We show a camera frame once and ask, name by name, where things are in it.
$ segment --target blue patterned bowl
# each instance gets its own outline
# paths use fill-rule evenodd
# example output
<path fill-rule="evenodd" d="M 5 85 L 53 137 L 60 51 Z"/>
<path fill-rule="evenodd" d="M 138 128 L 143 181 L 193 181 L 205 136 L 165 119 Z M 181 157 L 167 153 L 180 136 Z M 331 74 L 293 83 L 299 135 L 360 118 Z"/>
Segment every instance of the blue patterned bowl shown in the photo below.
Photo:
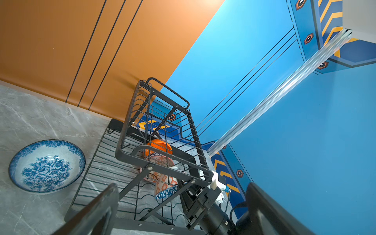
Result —
<path fill-rule="evenodd" d="M 79 147 L 64 140 L 43 140 L 21 149 L 11 160 L 9 177 L 32 193 L 51 193 L 73 183 L 85 168 Z"/>

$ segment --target black metal wire rack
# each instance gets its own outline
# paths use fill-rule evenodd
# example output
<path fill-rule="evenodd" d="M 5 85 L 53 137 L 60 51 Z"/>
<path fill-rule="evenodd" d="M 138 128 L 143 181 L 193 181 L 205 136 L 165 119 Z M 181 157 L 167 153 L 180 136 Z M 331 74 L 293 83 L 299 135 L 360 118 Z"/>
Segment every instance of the black metal wire rack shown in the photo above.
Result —
<path fill-rule="evenodd" d="M 181 106 L 171 98 L 152 87 L 151 81 L 166 87 L 171 94 L 187 103 Z M 153 166 L 156 172 L 206 187 L 211 183 L 213 173 L 208 170 L 201 143 L 197 136 L 189 102 L 155 78 L 140 81 L 135 89 L 132 102 L 124 122 L 116 158 L 146 168 L 150 164 L 150 153 L 157 152 L 174 161 L 182 170 L 173 170 L 165 162 Z M 157 144 L 157 148 L 148 145 L 155 139 L 163 140 L 178 150 L 168 152 L 167 145 Z"/>
<path fill-rule="evenodd" d="M 124 124 L 115 119 L 110 121 L 65 216 L 66 221 L 115 182 L 120 193 L 114 228 L 205 234 L 196 227 L 199 218 L 192 216 L 199 207 L 188 211 L 195 197 L 211 183 L 213 173 L 208 170 L 188 110 L 189 103 L 167 87 L 186 101 L 187 106 L 172 101 L 154 89 L 151 80 L 160 83 L 153 78 L 138 83 Z M 148 145 L 154 139 L 168 143 L 172 154 L 167 145 L 159 148 Z M 166 161 L 150 161 L 152 151 L 164 155 Z M 177 169 L 166 164 L 167 158 Z M 165 199 L 155 199 L 155 184 L 144 180 L 151 180 L 154 173 L 176 178 L 177 192 Z"/>

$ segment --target rack handle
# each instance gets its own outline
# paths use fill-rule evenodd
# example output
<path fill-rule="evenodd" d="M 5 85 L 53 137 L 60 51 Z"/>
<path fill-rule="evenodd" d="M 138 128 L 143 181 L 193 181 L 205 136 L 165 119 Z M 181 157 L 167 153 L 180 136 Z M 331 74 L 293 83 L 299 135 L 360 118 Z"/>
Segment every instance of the rack handle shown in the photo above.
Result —
<path fill-rule="evenodd" d="M 155 77 L 150 77 L 147 79 L 147 82 L 149 82 L 150 80 L 154 80 L 156 81 L 157 83 L 161 84 L 162 86 L 164 86 L 165 88 L 167 88 L 169 91 L 171 91 L 172 93 L 174 93 L 175 95 L 177 95 L 180 99 L 184 100 L 186 103 L 187 103 L 187 109 L 189 107 L 189 102 L 184 99 L 181 95 L 179 95 L 178 93 L 176 93 L 176 91 L 172 90 L 170 87 L 168 87 L 166 84 L 163 84 L 162 82 L 160 82 L 158 79 L 156 79 Z"/>

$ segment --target metal extrusion bar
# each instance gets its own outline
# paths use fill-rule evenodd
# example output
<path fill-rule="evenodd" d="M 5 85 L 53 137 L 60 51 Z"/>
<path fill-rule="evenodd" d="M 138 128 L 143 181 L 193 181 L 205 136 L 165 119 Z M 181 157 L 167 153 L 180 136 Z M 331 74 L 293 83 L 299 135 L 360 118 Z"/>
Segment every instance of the metal extrusion bar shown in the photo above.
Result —
<path fill-rule="evenodd" d="M 319 65 L 326 61 L 331 55 L 340 49 L 351 39 L 352 31 L 344 29 L 335 35 L 325 46 L 316 52 L 300 68 L 282 82 L 272 93 L 270 93 L 261 103 L 251 110 L 244 118 L 226 132 L 209 149 L 210 157 L 214 156 L 220 149 L 227 145 L 237 135 L 244 131 L 256 119 L 264 114 L 270 107 L 277 103 L 283 96 L 289 93 L 304 78 L 310 75 Z"/>

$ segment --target black stripe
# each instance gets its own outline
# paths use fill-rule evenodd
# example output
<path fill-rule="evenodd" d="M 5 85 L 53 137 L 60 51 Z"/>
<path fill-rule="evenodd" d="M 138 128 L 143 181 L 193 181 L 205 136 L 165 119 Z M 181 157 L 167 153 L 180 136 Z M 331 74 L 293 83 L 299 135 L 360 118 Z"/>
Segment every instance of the black stripe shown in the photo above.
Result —
<path fill-rule="evenodd" d="M 294 37 L 294 35 L 292 36 L 292 37 L 290 37 L 290 39 L 289 40 L 287 40 L 286 42 L 285 42 L 285 44 L 283 44 L 283 46 L 281 46 L 280 47 L 280 49 L 282 49 L 292 38 Z M 258 71 L 260 71 L 261 69 L 262 69 L 262 67 L 267 63 L 267 62 L 269 62 L 269 60 L 271 60 L 272 58 L 273 58 L 273 56 L 275 55 L 275 54 L 277 54 L 278 52 L 279 52 L 279 50 L 280 49 L 278 49 L 278 51 L 276 51 L 249 79 L 248 79 L 248 81 L 246 81 L 244 84 L 243 84 L 243 86 L 241 86 L 241 88 L 239 88 L 239 90 L 238 91 L 240 91 L 240 89 L 242 89 L 246 84 L 247 84 L 247 82 L 249 82 L 252 78 L 253 78 L 253 76 L 254 75 L 256 75 L 256 73 L 258 72 Z M 224 105 L 222 105 L 222 107 L 221 108 L 223 108 L 237 93 L 238 93 L 238 91 L 234 94 L 234 95 L 232 95 L 232 97 L 228 100 L 228 101 L 226 101 L 226 103 L 224 103 Z M 214 115 L 197 131 L 197 132 L 199 132 L 202 128 L 204 128 L 204 126 L 214 117 Z"/>
<path fill-rule="evenodd" d="M 74 82 L 76 81 L 78 71 L 80 71 L 80 68 L 81 68 L 81 65 L 82 65 L 83 59 L 85 58 L 85 55 L 86 55 L 86 52 L 88 51 L 88 48 L 89 48 L 89 45 L 90 45 L 91 39 L 93 38 L 94 31 L 95 31 L 95 29 L 97 28 L 97 25 L 98 25 L 98 22 L 99 22 L 100 16 L 102 15 L 103 9 L 104 9 L 105 4 L 106 4 L 106 1 L 107 1 L 107 0 L 105 0 L 105 2 L 103 3 L 102 10 L 100 10 L 100 13 L 99 13 L 99 16 L 98 16 L 97 22 L 95 23 L 95 26 L 94 26 L 93 32 L 91 33 L 91 36 L 90 36 L 90 39 L 89 39 L 89 43 L 88 43 L 88 45 L 86 46 L 86 50 L 85 50 L 85 52 L 84 52 L 84 54 L 83 54 L 83 57 L 82 57 L 82 60 L 81 60 L 80 66 L 78 66 L 78 70 L 77 70 L 76 76 L 74 77 L 74 80 L 73 80 L 73 83 L 72 83 L 71 89 L 69 90 L 69 93 L 68 93 L 68 96 L 67 96 L 67 99 L 65 100 L 65 102 L 68 101 L 68 98 L 69 98 L 70 92 L 72 91 L 72 88 L 73 88 Z"/>
<path fill-rule="evenodd" d="M 282 54 L 280 54 L 280 55 L 279 55 L 279 56 L 278 56 L 278 57 L 277 57 L 277 58 L 276 58 L 276 59 L 275 59 L 275 60 L 274 60 L 274 61 L 273 61 L 273 62 L 272 62 L 272 63 L 271 63 L 271 64 L 270 64 L 270 65 L 269 65 L 269 66 L 268 66 L 268 67 L 267 67 L 267 68 L 266 68 L 266 69 L 265 69 L 265 70 L 264 70 L 264 71 L 263 71 L 258 77 L 257 77 L 257 78 L 259 78 L 259 77 L 260 77 L 260 76 L 261 76 L 261 75 L 262 75 L 262 74 L 263 74 L 263 73 L 264 73 L 264 72 L 265 72 L 265 71 L 266 71 L 266 70 L 267 70 L 267 69 L 268 69 L 268 68 L 269 68 L 269 67 L 270 67 L 270 66 L 271 66 L 271 65 L 272 65 L 272 64 L 273 64 L 273 63 L 274 63 L 274 62 L 275 62 L 280 56 L 281 56 L 281 55 L 283 55 L 284 52 L 282 52 Z M 236 100 L 237 100 L 237 99 L 238 99 L 238 98 L 239 98 L 239 97 L 240 97 L 240 96 L 241 96 L 241 95 L 242 95 L 242 94 L 243 94 L 243 93 L 244 93 L 244 92 L 245 92 L 245 91 L 246 91 L 246 90 L 247 90 L 247 89 L 248 89 L 248 88 L 249 88 L 249 87 L 250 87 L 250 86 L 256 81 L 256 80 L 257 80 L 257 78 L 256 78 L 256 79 L 255 79 L 255 80 L 254 80 L 254 81 L 253 81 L 253 82 L 252 82 L 252 83 L 251 83 L 251 84 L 250 84 L 250 85 L 249 85 L 249 86 L 248 86 L 248 87 L 247 87 L 247 88 L 246 88 L 246 89 L 245 89 L 245 90 L 244 90 L 244 91 L 243 91 L 243 92 L 242 92 L 242 93 L 241 93 L 241 94 L 240 94 L 240 95 L 239 95 L 239 96 L 238 96 L 238 97 L 237 97 L 237 98 L 236 98 L 236 99 L 230 104 L 230 105 L 232 105 L 232 104 L 233 104 L 233 103 L 234 103 L 234 102 L 235 102 L 235 101 L 236 101 Z"/>
<path fill-rule="evenodd" d="M 300 33 L 299 33 L 298 25 L 296 25 L 296 32 L 298 32 L 299 37 L 301 37 L 301 35 L 300 35 Z"/>
<path fill-rule="evenodd" d="M 103 84 L 103 81 L 105 80 L 105 78 L 106 78 L 106 76 L 107 76 L 107 73 L 108 73 L 108 71 L 110 70 L 110 67 L 111 67 L 112 63 L 114 62 L 114 59 L 115 59 L 115 57 L 116 57 L 116 54 L 118 53 L 118 51 L 119 51 L 119 49 L 120 49 L 120 46 L 121 46 L 121 44 L 123 43 L 124 38 L 125 38 L 125 36 L 127 35 L 128 31 L 129 31 L 129 28 L 130 28 L 130 26 L 132 25 L 132 22 L 133 22 L 133 20 L 135 19 L 138 10 L 140 9 L 140 6 L 141 6 L 141 3 L 142 3 L 142 2 L 143 2 L 143 0 L 141 0 L 140 4 L 138 5 L 138 8 L 137 8 L 137 10 L 136 10 L 136 12 L 135 12 L 135 14 L 134 14 L 134 16 L 133 16 L 133 18 L 132 18 L 132 21 L 130 22 L 130 24 L 129 24 L 129 26 L 128 26 L 128 29 L 127 29 L 127 31 L 125 32 L 124 37 L 123 37 L 123 39 L 121 40 L 120 45 L 119 45 L 118 49 L 116 50 L 114 57 L 112 58 L 111 64 L 108 66 L 108 69 L 107 69 L 107 71 L 106 71 L 106 74 L 105 74 L 105 76 L 103 77 L 102 82 L 100 83 L 100 85 L 99 85 L 99 87 L 98 87 L 98 90 L 97 90 L 97 92 L 95 93 L 95 96 L 94 96 L 93 100 L 91 101 L 91 104 L 90 104 L 88 110 L 90 110 L 91 105 L 93 104 L 94 99 L 95 99 L 95 97 L 97 96 L 97 94 L 98 94 L 98 92 L 99 92 L 99 89 L 100 89 L 100 87 L 101 87 L 102 84 Z"/>
<path fill-rule="evenodd" d="M 285 36 L 283 36 L 283 38 L 281 38 L 281 40 L 279 40 L 279 42 L 277 42 L 277 44 L 276 45 L 274 45 L 274 47 L 272 48 L 272 49 L 270 49 L 270 51 L 268 52 L 268 53 L 266 53 L 265 54 L 265 56 L 247 73 L 247 75 L 245 75 L 244 76 L 244 78 L 243 79 L 241 79 L 240 80 L 240 82 L 217 104 L 217 106 L 216 107 L 218 107 L 218 105 L 224 100 L 224 99 L 226 99 L 226 97 L 248 76 L 248 74 L 271 52 L 271 50 L 273 50 L 288 34 L 289 34 L 289 32 L 291 32 L 291 30 L 292 29 L 290 29 L 290 31 L 288 31 L 287 33 L 286 33 L 286 35 Z M 210 111 L 210 113 L 196 126 L 196 128 L 198 128 L 198 126 L 215 110 L 215 108 L 216 107 L 214 107 L 213 108 L 213 110 L 212 111 Z"/>
<path fill-rule="evenodd" d="M 124 7 L 125 1 L 126 1 L 126 0 L 124 0 L 123 5 L 122 5 L 121 8 L 120 8 L 119 14 L 118 14 L 118 16 L 116 17 L 116 20 L 115 20 L 115 22 L 114 22 L 114 25 L 113 25 L 112 28 L 111 28 L 111 31 L 110 31 L 110 34 L 109 34 L 108 37 L 107 37 L 106 43 L 105 43 L 105 45 L 103 46 L 102 51 L 100 52 L 99 58 L 98 58 L 98 60 L 97 60 L 97 63 L 95 64 L 95 67 L 94 67 L 94 69 L 93 69 L 93 72 L 91 73 L 90 78 L 89 78 L 89 80 L 88 80 L 88 84 L 86 84 L 85 90 L 84 90 L 83 93 L 82 93 L 81 99 L 80 99 L 80 101 L 78 102 L 77 107 L 80 106 L 80 103 L 81 103 L 81 101 L 82 101 L 82 98 L 83 98 L 83 96 L 85 95 L 86 89 L 87 89 L 88 86 L 89 86 L 90 80 L 91 80 L 91 78 L 93 77 L 94 71 L 95 71 L 95 69 L 97 68 L 97 65 L 98 65 L 98 63 L 99 63 L 99 60 L 100 60 L 100 58 L 102 57 L 103 51 L 105 50 L 105 47 L 106 47 L 106 45 L 107 45 L 107 42 L 108 42 L 108 40 L 110 39 L 111 33 L 112 33 L 112 31 L 114 30 L 115 24 L 116 24 L 116 22 L 117 22 L 117 20 L 118 20 L 118 18 L 119 18 L 119 15 L 120 15 L 120 13 L 121 13 L 123 7 Z"/>
<path fill-rule="evenodd" d="M 341 61 L 338 61 L 338 60 L 335 60 L 335 59 L 332 59 L 332 58 L 329 58 L 328 59 L 329 61 L 333 61 L 337 64 L 340 64 L 340 65 L 343 65 L 343 66 L 346 66 L 347 68 L 355 68 L 355 67 L 359 67 L 359 66 L 364 66 L 364 65 L 369 65 L 369 64 L 374 64 L 376 63 L 376 61 L 371 61 L 371 62 L 367 62 L 367 63 L 362 63 L 362 64 L 357 64 L 357 65 L 348 65 L 348 64 L 345 64 Z"/>

